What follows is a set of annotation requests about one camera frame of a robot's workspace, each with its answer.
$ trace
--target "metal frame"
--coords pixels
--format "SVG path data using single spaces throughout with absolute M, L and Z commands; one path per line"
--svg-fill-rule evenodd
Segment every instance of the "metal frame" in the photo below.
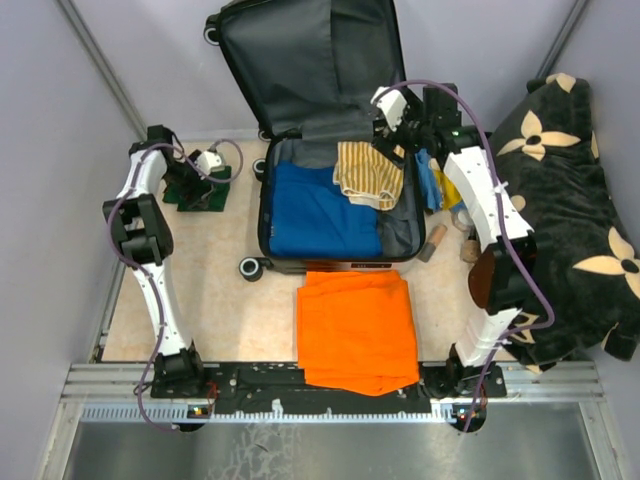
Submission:
M 109 328 L 111 326 L 111 320 L 116 310 L 116 303 L 118 302 L 118 296 L 120 295 L 120 288 L 122 287 L 122 279 L 124 278 L 124 272 L 126 266 L 124 263 L 114 259 L 111 282 L 109 283 L 109 290 L 104 298 L 104 311 L 100 324 L 94 334 L 94 343 L 91 353 L 88 358 L 89 363 L 99 362 L 102 358 L 102 352 L 107 346 L 107 337 L 109 336 Z
M 209 363 L 205 366 L 216 366 Z M 440 366 L 441 362 L 424 362 Z M 591 361 L 561 362 L 537 375 L 520 364 L 502 362 L 507 397 L 490 398 L 489 404 L 577 403 L 598 472 L 603 479 L 631 479 L 615 424 L 606 403 L 595 364 Z M 37 478 L 62 478 L 79 422 L 140 423 L 133 388 L 142 373 L 138 363 L 74 364 L 62 392 L 56 421 L 51 431 L 45 462 Z M 261 414 L 212 415 L 190 419 L 193 406 L 206 399 L 152 399 L 145 392 L 144 405 L 151 418 L 173 423 L 452 423 L 454 404 L 470 398 L 432 400 L 431 414 L 398 415 L 286 415 L 274 402 L 273 412 Z
M 575 0 L 571 10 L 569 10 L 567 18 L 562 24 L 562 27 L 560 27 L 556 38 L 553 40 L 551 47 L 549 47 L 549 51 L 538 68 L 538 72 L 536 74 L 537 78 L 547 77 L 553 71 L 554 67 L 558 63 L 560 55 L 562 55 L 567 43 L 569 43 L 571 34 L 583 18 L 590 1 L 591 0 Z
M 93 34 L 89 30 L 89 27 L 82 18 L 73 0 L 55 0 L 55 2 L 58 4 L 58 7 L 60 7 L 60 11 L 69 22 L 71 30 L 73 30 L 80 44 L 84 47 L 89 58 L 102 76 L 105 85 L 113 95 L 127 123 L 129 123 L 141 140 L 146 138 L 147 126 L 140 112 L 135 107 L 120 80 L 118 80 L 113 67 L 93 38 Z

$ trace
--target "folded orange towel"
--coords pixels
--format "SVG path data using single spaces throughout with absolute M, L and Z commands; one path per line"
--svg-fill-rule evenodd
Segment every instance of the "folded orange towel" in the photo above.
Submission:
M 383 395 L 420 379 L 409 289 L 397 272 L 309 272 L 297 317 L 308 384 Z

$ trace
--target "cable clip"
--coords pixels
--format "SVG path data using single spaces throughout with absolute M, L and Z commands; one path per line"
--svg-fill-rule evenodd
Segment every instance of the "cable clip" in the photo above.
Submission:
M 493 188 L 493 193 L 507 193 L 507 186 L 509 182 L 502 182 L 500 185 Z

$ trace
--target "light blue cloth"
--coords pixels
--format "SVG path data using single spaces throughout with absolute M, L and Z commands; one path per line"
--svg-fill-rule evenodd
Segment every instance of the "light blue cloth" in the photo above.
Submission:
M 462 200 L 456 203 L 453 207 L 449 209 L 450 212 L 458 213 L 460 210 L 466 210 L 467 206 L 464 204 Z
M 378 213 L 352 205 L 333 184 L 333 167 L 275 168 L 271 253 L 289 258 L 374 258 L 382 255 Z
M 431 157 L 426 148 L 416 153 L 416 163 L 418 164 L 418 174 L 420 176 L 420 190 L 424 205 L 433 212 L 442 210 L 442 193 L 438 188 L 436 177 L 431 171 L 429 160 Z

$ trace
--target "metal plate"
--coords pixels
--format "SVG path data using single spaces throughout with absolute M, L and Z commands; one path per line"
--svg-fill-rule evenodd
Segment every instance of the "metal plate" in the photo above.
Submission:
M 162 434 L 81 422 L 65 479 L 597 479 L 575 404 L 495 405 L 478 434 L 448 425 L 216 424 Z

